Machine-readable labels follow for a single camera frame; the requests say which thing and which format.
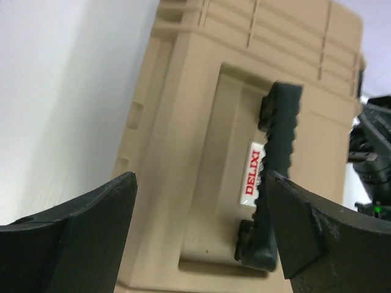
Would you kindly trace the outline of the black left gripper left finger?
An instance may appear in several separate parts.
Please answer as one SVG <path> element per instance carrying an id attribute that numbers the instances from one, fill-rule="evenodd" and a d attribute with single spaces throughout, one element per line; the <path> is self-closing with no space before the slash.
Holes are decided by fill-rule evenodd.
<path id="1" fill-rule="evenodd" d="M 1 227 L 2 292 L 113 292 L 137 194 L 132 172 Z"/>

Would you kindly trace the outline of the tan plastic tool box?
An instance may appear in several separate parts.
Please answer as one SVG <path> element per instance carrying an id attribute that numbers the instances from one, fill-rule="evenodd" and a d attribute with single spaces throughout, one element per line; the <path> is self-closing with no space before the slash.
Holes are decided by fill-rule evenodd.
<path id="1" fill-rule="evenodd" d="M 290 176 L 341 203 L 362 34 L 337 1 L 159 3 L 113 171 L 138 183 L 116 292 L 291 291 L 234 258 L 261 101 L 302 86 Z"/>

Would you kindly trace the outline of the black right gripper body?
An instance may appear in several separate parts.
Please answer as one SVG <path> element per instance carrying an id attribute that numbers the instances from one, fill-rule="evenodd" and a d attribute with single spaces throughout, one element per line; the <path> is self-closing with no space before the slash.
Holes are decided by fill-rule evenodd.
<path id="1" fill-rule="evenodd" d="M 370 203 L 355 203 L 357 211 L 390 221 L 390 96 L 368 99 L 349 138 L 352 163 Z"/>

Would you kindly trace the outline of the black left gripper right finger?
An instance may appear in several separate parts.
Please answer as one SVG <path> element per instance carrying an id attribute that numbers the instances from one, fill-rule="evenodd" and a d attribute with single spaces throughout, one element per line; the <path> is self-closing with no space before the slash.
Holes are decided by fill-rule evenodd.
<path id="1" fill-rule="evenodd" d="M 390 222 L 352 211 L 270 171 L 266 193 L 293 292 L 390 292 Z"/>

